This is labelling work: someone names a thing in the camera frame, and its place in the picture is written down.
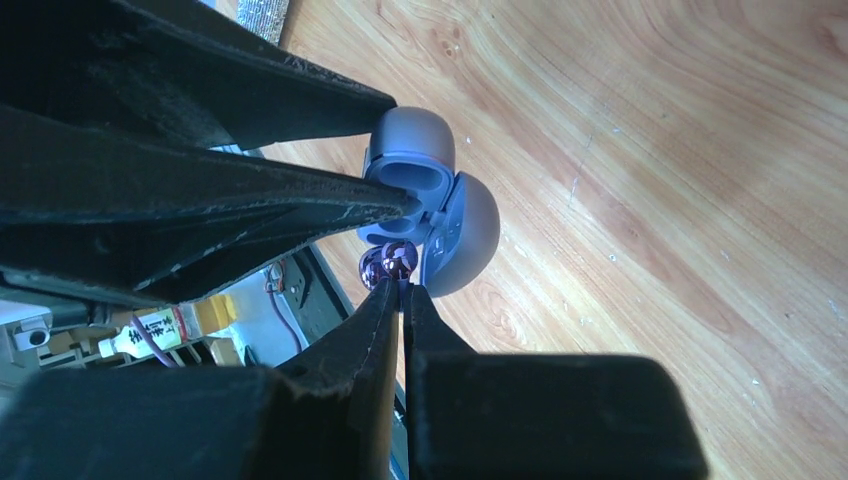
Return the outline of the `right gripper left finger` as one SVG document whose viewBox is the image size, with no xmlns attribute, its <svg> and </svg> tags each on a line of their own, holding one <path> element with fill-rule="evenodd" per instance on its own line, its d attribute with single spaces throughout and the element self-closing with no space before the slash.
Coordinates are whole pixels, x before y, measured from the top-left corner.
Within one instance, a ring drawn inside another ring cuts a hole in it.
<svg viewBox="0 0 848 480">
<path fill-rule="evenodd" d="M 277 368 L 55 369 L 1 421 L 5 479 L 385 479 L 399 287 Z"/>
</svg>

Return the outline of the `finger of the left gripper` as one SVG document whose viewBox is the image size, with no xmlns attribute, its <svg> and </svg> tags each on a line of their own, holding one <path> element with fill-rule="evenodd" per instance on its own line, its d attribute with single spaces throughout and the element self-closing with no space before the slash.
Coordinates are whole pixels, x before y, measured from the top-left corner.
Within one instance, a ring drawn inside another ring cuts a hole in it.
<svg viewBox="0 0 848 480">
<path fill-rule="evenodd" d="M 196 300 L 411 209 L 403 190 L 360 178 L 1 110 L 5 300 Z"/>
<path fill-rule="evenodd" d="M 395 99 L 199 1 L 5 1 L 1 101 L 66 124 L 245 149 L 373 130 Z"/>
</svg>

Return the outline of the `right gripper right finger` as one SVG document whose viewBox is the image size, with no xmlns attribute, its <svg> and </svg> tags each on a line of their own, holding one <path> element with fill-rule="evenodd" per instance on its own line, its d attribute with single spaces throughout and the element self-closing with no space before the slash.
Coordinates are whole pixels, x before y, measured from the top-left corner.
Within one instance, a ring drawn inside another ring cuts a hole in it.
<svg viewBox="0 0 848 480">
<path fill-rule="evenodd" d="M 420 285 L 403 297 L 414 479 L 705 479 L 680 390 L 657 361 L 479 353 Z"/>
</svg>

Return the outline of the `purple earbud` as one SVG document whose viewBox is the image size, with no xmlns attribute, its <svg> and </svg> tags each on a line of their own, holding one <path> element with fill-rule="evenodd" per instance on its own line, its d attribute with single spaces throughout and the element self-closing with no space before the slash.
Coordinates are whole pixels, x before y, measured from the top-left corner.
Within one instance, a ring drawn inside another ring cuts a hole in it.
<svg viewBox="0 0 848 480">
<path fill-rule="evenodd" d="M 359 260 L 359 278 L 373 290 L 382 280 L 408 282 L 419 263 L 416 246 L 406 240 L 390 241 L 367 250 Z"/>
</svg>

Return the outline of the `lavender oval charging case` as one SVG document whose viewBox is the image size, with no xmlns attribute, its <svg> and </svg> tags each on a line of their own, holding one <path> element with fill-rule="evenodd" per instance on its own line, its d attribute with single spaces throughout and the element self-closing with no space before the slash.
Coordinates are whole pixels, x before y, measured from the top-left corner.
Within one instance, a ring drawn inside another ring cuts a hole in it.
<svg viewBox="0 0 848 480">
<path fill-rule="evenodd" d="M 366 150 L 363 177 L 404 190 L 411 207 L 403 217 L 358 229 L 372 245 L 408 240 L 420 247 L 420 281 L 435 298 L 453 294 L 493 259 L 500 215 L 491 191 L 457 170 L 448 123 L 418 107 L 386 112 Z"/>
</svg>

